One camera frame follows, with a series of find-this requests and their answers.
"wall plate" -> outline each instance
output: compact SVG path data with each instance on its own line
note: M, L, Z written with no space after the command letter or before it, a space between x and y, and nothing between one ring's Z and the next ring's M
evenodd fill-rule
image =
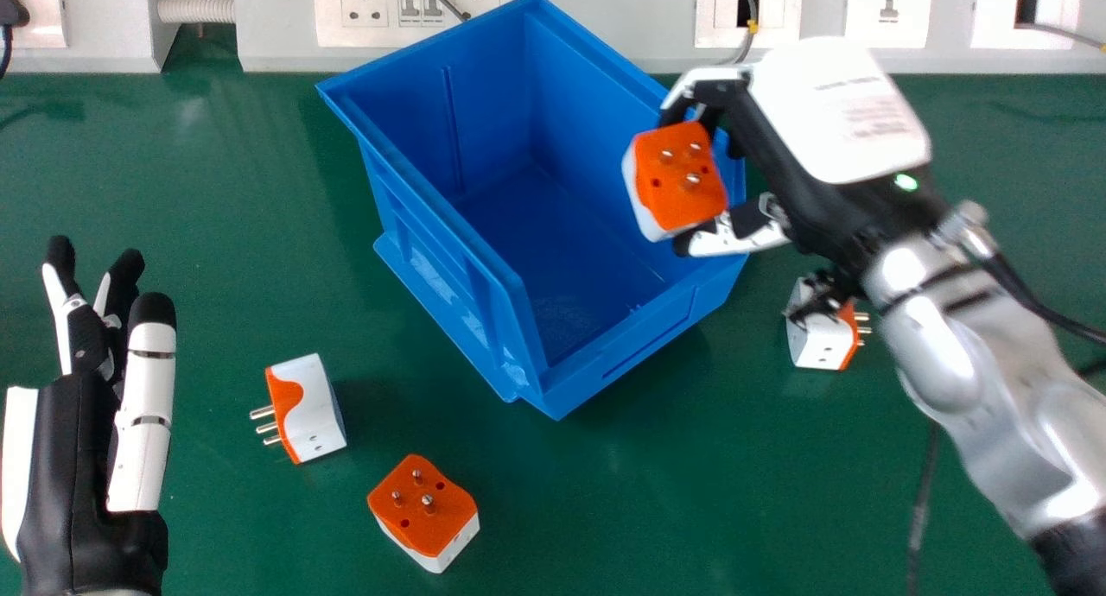
M470 17L512 0L449 0ZM315 0L320 48L405 48L459 24L438 0Z
M845 36L867 48L926 48L932 0L848 0Z
M31 13L28 25L15 29L15 49L67 48L65 41L65 0L20 0Z
M738 25L744 0L696 0L695 45L700 49L740 48L747 27ZM799 41L803 0L760 0L760 30L753 48L775 48Z
M972 48L1000 50L1071 50L1073 41L1037 30L1015 29L1018 0L975 0ZM1079 22L1079 0L1037 0L1037 24L1075 30Z

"white wall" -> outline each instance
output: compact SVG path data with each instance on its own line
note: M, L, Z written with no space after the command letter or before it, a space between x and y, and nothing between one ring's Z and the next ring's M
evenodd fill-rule
M163 25L157 0L65 0L63 50L18 50L10 72L157 73L178 25Z
M679 73L721 60L728 50L692 45L695 0L551 0L613 48L655 73ZM846 0L803 0L802 36L841 34ZM972 50L972 2L933 0L937 17L924 50L880 50L877 56L898 73L1075 73L1106 72L1106 55L1073 50ZM1106 0L1083 0L1079 30L1106 38ZM238 52L246 70L340 72L390 50L320 49L313 0L239 0ZM751 57L757 57L754 50Z

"robotic hand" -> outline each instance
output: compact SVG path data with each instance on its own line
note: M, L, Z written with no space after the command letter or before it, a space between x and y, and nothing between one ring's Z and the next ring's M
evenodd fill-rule
M159 596L176 312L163 294L138 295L137 251L115 261L92 305L75 260L56 237L42 265L62 376L42 390L8 389L3 537L24 596Z
M907 394L948 431L1055 592L1106 595L1106 398L1072 370L1045 320L1100 344L1106 334L1044 307L984 211L938 196L929 136L866 50L813 38L754 65L695 69L660 116L623 166L643 234L691 257L790 241L832 262L815 300L789 317L868 297ZM722 186L712 161L695 159L723 116L728 155L750 158L770 190L735 209L705 199Z

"white flexible hose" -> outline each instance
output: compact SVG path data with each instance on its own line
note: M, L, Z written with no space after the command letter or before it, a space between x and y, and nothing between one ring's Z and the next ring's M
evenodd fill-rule
M159 0L157 17L163 24L233 24L232 0Z

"green tabletop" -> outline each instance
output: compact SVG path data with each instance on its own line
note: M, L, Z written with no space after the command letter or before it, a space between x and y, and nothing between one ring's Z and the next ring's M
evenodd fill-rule
M320 75L243 75L226 30L160 76L0 81L0 385L58 373L39 280L72 237L86 292L126 247L176 301L166 593L865 595L904 590L926 421L879 343L791 367L780 310L821 262L778 250L730 301L561 422L501 402L371 249L380 224ZM1106 324L1106 77L900 77L949 199L978 199L1044 301ZM751 182L751 191L763 184ZM1063 336L1073 363L1096 353ZM349 447L294 467L247 414L262 370L317 352ZM925 594L1045 594L945 439ZM476 498L482 531L420 569L365 495L404 454ZM0 592L17 590L14 563Z

